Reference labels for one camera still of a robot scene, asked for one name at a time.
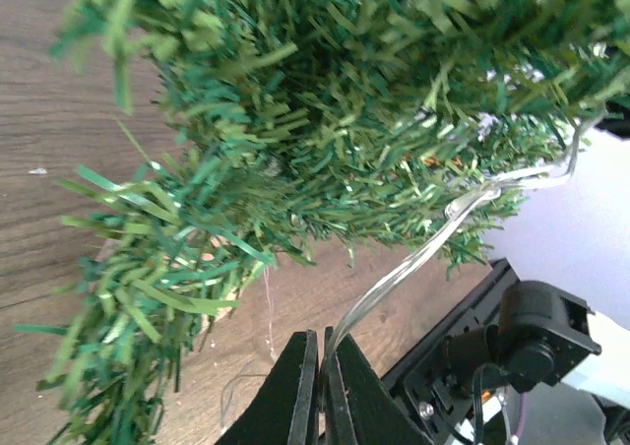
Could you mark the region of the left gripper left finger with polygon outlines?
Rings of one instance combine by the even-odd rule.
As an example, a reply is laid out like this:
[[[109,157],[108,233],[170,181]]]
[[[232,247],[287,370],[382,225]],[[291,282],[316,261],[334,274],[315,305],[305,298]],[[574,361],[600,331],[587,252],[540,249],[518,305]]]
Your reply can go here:
[[[317,333],[295,332],[219,445],[306,445],[319,436]]]

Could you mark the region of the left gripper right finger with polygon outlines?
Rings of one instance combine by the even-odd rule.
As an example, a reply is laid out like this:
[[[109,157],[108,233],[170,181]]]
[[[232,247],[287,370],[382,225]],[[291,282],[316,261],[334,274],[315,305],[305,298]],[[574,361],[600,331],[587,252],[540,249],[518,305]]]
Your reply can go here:
[[[352,336],[322,362],[324,444],[431,444],[433,439],[404,413]]]

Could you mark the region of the small green christmas tree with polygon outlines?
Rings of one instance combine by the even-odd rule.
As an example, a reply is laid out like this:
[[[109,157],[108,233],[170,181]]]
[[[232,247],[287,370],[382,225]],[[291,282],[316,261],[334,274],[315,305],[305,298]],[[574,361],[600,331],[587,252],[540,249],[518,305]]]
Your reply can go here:
[[[130,61],[156,66],[183,154],[65,182],[103,205],[66,224],[114,250],[82,260],[84,305],[55,329],[56,444],[153,443],[203,322],[280,254],[311,264],[314,239],[410,250],[338,336],[435,252],[479,259],[629,99],[629,0],[73,0],[52,54],[95,40],[125,111]]]

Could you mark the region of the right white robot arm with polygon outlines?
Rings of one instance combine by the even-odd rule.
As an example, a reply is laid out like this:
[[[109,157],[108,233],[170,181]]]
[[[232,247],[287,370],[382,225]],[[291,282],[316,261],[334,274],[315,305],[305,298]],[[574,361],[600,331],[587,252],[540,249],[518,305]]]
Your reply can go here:
[[[449,335],[441,360],[455,386],[472,400],[472,436],[451,430],[459,444],[480,444],[483,393],[511,386],[565,384],[598,399],[606,443],[629,440],[629,331],[558,287],[524,281],[501,297],[498,321]]]

